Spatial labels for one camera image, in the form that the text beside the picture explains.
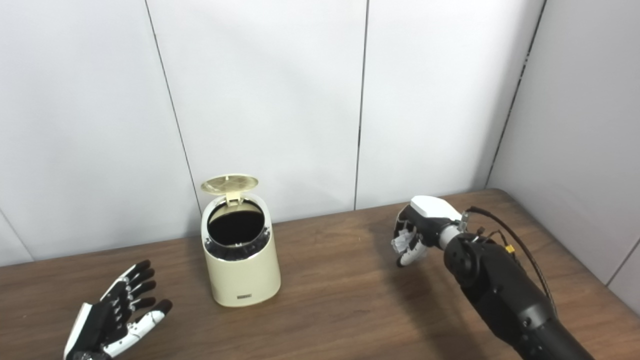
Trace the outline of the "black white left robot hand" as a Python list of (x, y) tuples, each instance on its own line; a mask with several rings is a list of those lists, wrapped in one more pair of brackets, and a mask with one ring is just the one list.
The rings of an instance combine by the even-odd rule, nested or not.
[(117, 276), (96, 303), (84, 302), (64, 347), (64, 360), (114, 360), (148, 335), (173, 308), (154, 290), (155, 270), (146, 259)]

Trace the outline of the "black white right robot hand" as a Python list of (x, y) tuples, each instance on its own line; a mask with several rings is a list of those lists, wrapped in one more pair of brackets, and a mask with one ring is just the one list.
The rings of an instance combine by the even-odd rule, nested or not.
[(391, 246), (396, 265), (405, 268), (426, 256), (430, 248), (441, 251), (462, 231), (463, 216), (444, 199), (416, 195), (397, 214)]

